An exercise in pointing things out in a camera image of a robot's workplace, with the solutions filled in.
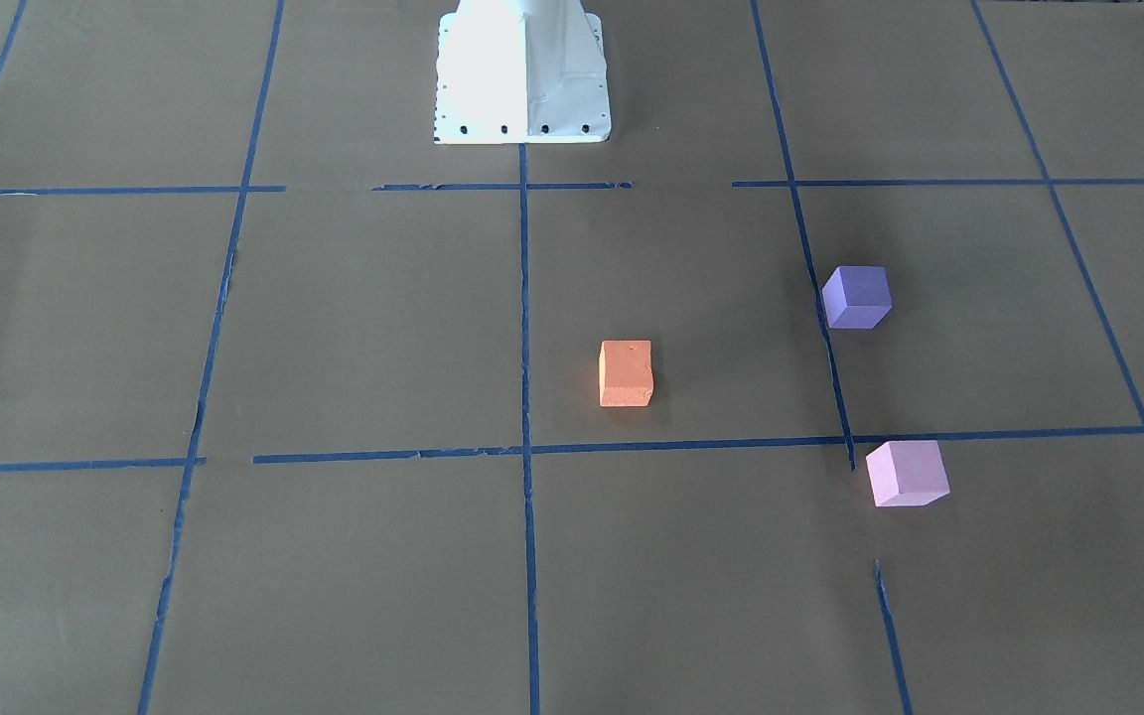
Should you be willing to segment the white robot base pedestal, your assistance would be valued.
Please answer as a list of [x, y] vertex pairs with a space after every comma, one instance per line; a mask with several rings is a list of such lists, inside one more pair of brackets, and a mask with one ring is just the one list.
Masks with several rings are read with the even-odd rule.
[[435, 144], [610, 140], [603, 23], [581, 1], [460, 1], [437, 41]]

